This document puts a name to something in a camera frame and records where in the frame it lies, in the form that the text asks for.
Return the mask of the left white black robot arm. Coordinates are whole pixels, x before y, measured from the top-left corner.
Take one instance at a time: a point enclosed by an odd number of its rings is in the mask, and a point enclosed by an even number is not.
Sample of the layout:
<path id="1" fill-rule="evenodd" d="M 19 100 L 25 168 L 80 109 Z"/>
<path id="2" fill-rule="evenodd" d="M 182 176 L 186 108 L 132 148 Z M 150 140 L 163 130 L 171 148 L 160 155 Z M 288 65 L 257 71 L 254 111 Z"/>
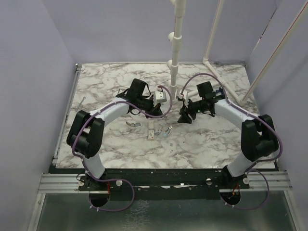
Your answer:
<path id="1" fill-rule="evenodd" d="M 143 95 L 146 87 L 146 82 L 135 78 L 128 89 L 117 94 L 106 106 L 92 112 L 80 110 L 75 115 L 66 143 L 72 148 L 73 155 L 81 158 L 86 173 L 91 176 L 90 185 L 96 190 L 106 185 L 106 177 L 103 175 L 105 167 L 98 154 L 105 127 L 134 109 L 140 109 L 147 114 L 146 117 L 163 114 L 160 106 L 167 101 L 166 93 L 157 90 L 146 96 Z"/>

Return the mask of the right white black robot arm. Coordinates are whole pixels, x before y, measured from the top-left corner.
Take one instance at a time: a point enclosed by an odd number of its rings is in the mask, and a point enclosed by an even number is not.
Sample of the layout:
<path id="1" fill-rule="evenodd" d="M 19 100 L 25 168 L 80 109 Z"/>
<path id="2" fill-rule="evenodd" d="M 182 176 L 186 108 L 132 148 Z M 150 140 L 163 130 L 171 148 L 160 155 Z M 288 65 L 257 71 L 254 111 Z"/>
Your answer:
<path id="1" fill-rule="evenodd" d="M 178 123 L 191 124 L 198 113 L 209 112 L 212 117 L 220 116 L 241 130 L 241 152 L 230 164 L 224 167 L 221 183 L 232 188 L 247 169 L 257 160 L 278 150 L 278 138 L 274 135 L 273 121 L 269 115 L 251 114 L 243 108 L 235 108 L 226 97 L 224 88 L 213 90 L 211 83 L 197 85 L 198 101 L 188 98 L 186 90 L 178 90 L 176 98 L 183 102 Z"/>

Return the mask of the white staple box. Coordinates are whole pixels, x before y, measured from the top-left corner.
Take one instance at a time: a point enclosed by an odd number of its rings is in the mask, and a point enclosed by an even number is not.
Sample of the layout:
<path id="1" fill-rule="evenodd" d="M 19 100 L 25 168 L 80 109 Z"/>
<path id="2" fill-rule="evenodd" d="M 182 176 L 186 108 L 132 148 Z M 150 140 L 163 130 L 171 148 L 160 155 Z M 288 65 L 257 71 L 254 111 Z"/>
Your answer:
<path id="1" fill-rule="evenodd" d="M 149 140 L 154 139 L 154 133 L 155 133 L 154 121 L 149 120 L 148 121 L 148 139 Z"/>

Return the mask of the white stapler base piece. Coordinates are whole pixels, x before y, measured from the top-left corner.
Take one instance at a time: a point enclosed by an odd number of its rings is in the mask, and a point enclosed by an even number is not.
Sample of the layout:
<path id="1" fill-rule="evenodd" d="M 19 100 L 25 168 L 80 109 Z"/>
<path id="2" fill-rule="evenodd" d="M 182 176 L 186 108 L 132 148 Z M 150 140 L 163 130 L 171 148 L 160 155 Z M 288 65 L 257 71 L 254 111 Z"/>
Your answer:
<path id="1" fill-rule="evenodd" d="M 139 128 L 142 126 L 142 123 L 138 122 L 138 123 L 130 123 L 126 121 L 126 124 L 131 127 L 131 128 Z"/>

